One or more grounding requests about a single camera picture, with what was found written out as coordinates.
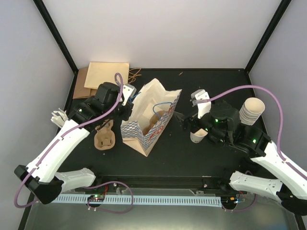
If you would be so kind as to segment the brown pulp cup carrier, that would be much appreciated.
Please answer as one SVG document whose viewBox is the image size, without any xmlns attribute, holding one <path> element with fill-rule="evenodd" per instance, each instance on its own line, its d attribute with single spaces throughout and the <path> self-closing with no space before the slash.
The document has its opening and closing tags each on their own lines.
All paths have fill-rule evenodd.
<svg viewBox="0 0 307 230">
<path fill-rule="evenodd" d="M 150 129 L 158 122 L 158 120 L 163 116 L 164 113 L 165 110 L 161 110 L 152 116 L 149 121 L 149 125 L 142 130 L 143 135 L 146 135 L 150 131 Z"/>
<path fill-rule="evenodd" d="M 109 150 L 116 143 L 115 133 L 112 131 L 113 120 L 107 120 L 95 128 L 94 146 L 98 150 Z"/>
</svg>

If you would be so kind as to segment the blue checkered paper bag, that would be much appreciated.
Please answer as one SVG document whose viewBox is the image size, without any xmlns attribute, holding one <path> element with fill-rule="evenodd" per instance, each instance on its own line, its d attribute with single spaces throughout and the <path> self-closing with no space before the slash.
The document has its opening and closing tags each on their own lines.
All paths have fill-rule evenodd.
<svg viewBox="0 0 307 230">
<path fill-rule="evenodd" d="M 121 123 L 123 143 L 147 157 L 172 118 L 181 92 L 181 89 L 167 91 L 158 79 L 145 84 L 133 100 L 128 121 Z M 143 135 L 142 130 L 149 125 L 152 116 L 161 110 L 165 110 L 163 116 Z"/>
</svg>

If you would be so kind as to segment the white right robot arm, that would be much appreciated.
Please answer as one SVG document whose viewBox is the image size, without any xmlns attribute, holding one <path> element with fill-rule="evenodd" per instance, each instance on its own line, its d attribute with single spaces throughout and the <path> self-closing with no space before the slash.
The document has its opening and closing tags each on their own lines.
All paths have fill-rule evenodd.
<svg viewBox="0 0 307 230">
<path fill-rule="evenodd" d="M 229 148 L 275 176 L 275 179 L 266 179 L 233 171 L 230 176 L 219 179 L 221 192 L 251 192 L 276 201 L 296 215 L 307 214 L 307 182 L 300 176 L 307 173 L 301 168 L 292 169 L 291 160 L 284 162 L 284 155 L 278 154 L 276 144 L 262 130 L 242 124 L 237 109 L 222 101 L 213 104 L 201 116 L 197 112 L 189 115 L 175 112 L 174 116 L 182 129 L 189 128 L 192 133 L 200 129 L 206 131 L 210 142 Z"/>
</svg>

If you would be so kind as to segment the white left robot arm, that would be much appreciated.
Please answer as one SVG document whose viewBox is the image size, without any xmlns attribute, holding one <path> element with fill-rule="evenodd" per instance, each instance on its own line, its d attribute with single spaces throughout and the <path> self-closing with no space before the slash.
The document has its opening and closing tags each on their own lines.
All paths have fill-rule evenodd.
<svg viewBox="0 0 307 230">
<path fill-rule="evenodd" d="M 71 172 L 58 172 L 59 167 L 71 152 L 98 126 L 106 125 L 115 118 L 128 120 L 133 103 L 129 101 L 136 89 L 130 84 L 102 83 L 94 96 L 74 107 L 64 122 L 60 132 L 49 145 L 26 166 L 18 165 L 14 170 L 21 184 L 14 197 L 26 187 L 43 204 L 54 201 L 61 193 L 76 188 L 90 188 L 98 191 L 103 186 L 103 179 L 88 168 Z"/>
</svg>

